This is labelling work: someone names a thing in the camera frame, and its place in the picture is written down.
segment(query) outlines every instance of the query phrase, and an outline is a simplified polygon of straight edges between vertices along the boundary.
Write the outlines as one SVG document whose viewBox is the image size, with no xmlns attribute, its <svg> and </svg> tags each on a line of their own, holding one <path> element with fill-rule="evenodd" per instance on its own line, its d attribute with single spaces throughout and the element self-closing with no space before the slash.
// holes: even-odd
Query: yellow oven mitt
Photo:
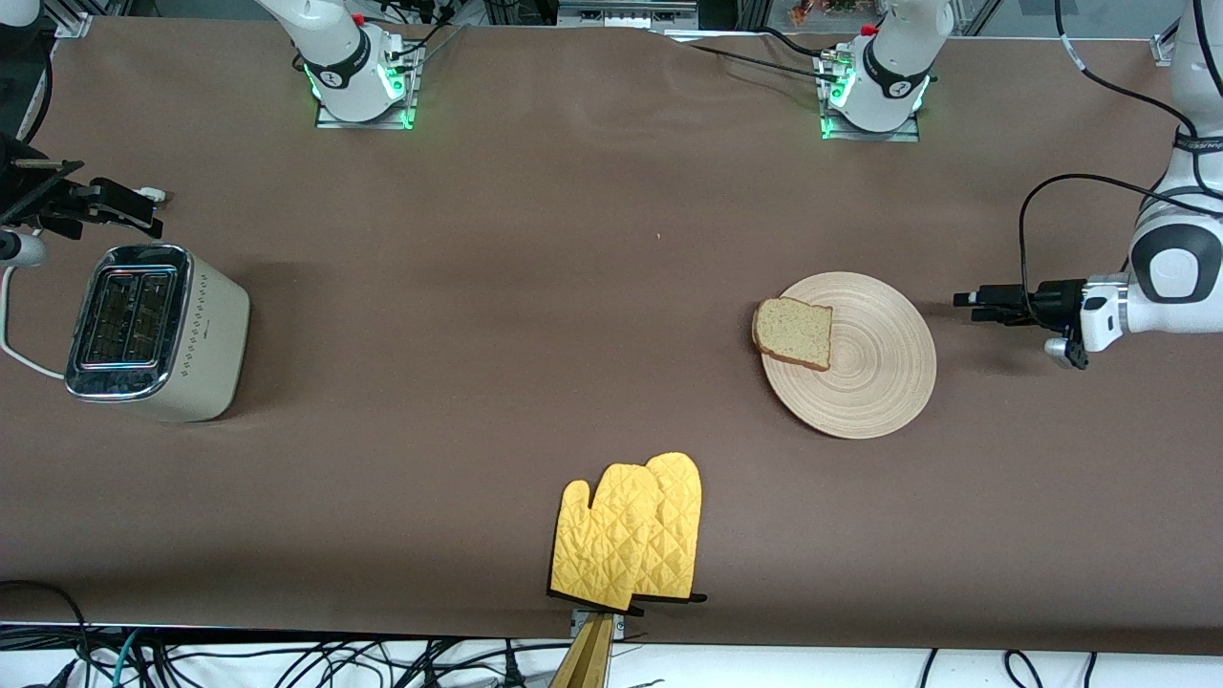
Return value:
<svg viewBox="0 0 1223 688">
<path fill-rule="evenodd" d="M 646 464 L 662 494 L 636 594 L 689 601 L 701 524 L 701 474 L 687 455 L 659 455 Z"/>
<path fill-rule="evenodd" d="M 627 611 L 641 579 L 648 541 L 658 521 L 658 479 L 645 468 L 612 464 L 594 502 L 591 486 L 565 486 L 552 550 L 553 595 Z"/>
</svg>

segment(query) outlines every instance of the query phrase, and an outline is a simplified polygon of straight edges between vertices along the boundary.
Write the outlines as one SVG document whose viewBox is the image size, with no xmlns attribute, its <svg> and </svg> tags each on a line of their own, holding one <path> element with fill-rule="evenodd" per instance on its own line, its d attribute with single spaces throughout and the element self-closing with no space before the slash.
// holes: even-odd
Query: toast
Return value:
<svg viewBox="0 0 1223 688">
<path fill-rule="evenodd" d="M 752 318 L 752 340 L 767 357 L 824 373 L 832 365 L 833 309 L 788 296 L 766 298 Z"/>
</svg>

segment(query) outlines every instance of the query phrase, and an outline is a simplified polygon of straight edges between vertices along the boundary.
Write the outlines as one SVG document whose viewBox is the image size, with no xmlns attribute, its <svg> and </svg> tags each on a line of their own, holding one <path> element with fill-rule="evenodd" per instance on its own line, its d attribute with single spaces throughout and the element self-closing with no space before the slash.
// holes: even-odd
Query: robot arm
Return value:
<svg viewBox="0 0 1223 688">
<path fill-rule="evenodd" d="M 404 39 L 349 15 L 341 0 L 256 0 L 289 32 L 318 100 L 338 119 L 378 117 L 406 94 Z"/>
<path fill-rule="evenodd" d="M 1148 197 L 1139 209 L 1129 270 L 1046 281 L 1026 297 L 1014 284 L 955 295 L 974 320 L 1057 331 L 1046 353 L 1066 368 L 1086 368 L 1087 353 L 1125 332 L 1223 331 L 1223 97 L 1205 66 L 1194 4 L 1186 2 L 1172 65 L 1173 99 L 1194 131 L 1177 132 L 1153 189 L 1175 202 Z M 1223 0 L 1207 0 L 1202 17 L 1212 55 L 1223 56 Z"/>
<path fill-rule="evenodd" d="M 43 13 L 43 0 L 4 0 L 0 2 L 0 24 L 23 27 L 34 23 Z"/>
<path fill-rule="evenodd" d="M 921 104 L 929 67 L 954 27 L 950 0 L 892 0 L 874 35 L 837 46 L 852 56 L 852 71 L 829 104 L 861 130 L 895 130 Z"/>
</svg>

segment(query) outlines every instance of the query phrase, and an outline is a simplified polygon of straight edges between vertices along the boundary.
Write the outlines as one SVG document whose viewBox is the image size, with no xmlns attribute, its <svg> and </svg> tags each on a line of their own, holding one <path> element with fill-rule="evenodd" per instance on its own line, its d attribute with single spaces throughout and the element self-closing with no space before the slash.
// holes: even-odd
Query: silver toaster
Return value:
<svg viewBox="0 0 1223 688">
<path fill-rule="evenodd" d="M 219 417 L 237 390 L 251 299 L 185 248 L 120 246 L 86 291 L 64 382 L 78 400 L 169 423 Z"/>
</svg>

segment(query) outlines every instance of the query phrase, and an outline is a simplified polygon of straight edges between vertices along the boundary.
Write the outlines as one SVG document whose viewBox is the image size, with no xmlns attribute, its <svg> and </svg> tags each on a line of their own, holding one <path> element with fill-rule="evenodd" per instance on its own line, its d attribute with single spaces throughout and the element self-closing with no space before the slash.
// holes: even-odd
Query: green led light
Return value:
<svg viewBox="0 0 1223 688">
<path fill-rule="evenodd" d="M 922 98 L 926 97 L 926 89 L 929 88 L 929 78 L 927 77 L 921 84 L 921 89 L 917 92 L 917 99 L 914 100 L 914 111 L 916 112 L 921 108 Z"/>
<path fill-rule="evenodd" d="M 404 89 L 404 82 L 397 78 L 391 81 L 393 76 L 395 75 L 389 73 L 385 67 L 378 65 L 378 77 L 383 79 L 383 87 L 386 88 L 386 95 L 393 100 L 397 100 L 400 98 L 399 92 Z"/>
<path fill-rule="evenodd" d="M 306 72 L 306 78 L 309 79 L 309 92 L 314 94 L 314 99 L 319 103 L 323 101 L 323 97 L 318 94 L 318 84 L 314 83 L 314 77 L 311 76 L 309 71 Z"/>
<path fill-rule="evenodd" d="M 854 76 L 854 70 L 846 70 L 845 76 L 837 81 L 837 84 L 833 86 L 832 93 L 828 97 L 833 105 L 838 108 L 845 105 L 845 101 L 849 100 L 849 92 L 854 88 L 855 81 L 857 81 L 857 78 Z"/>
</svg>

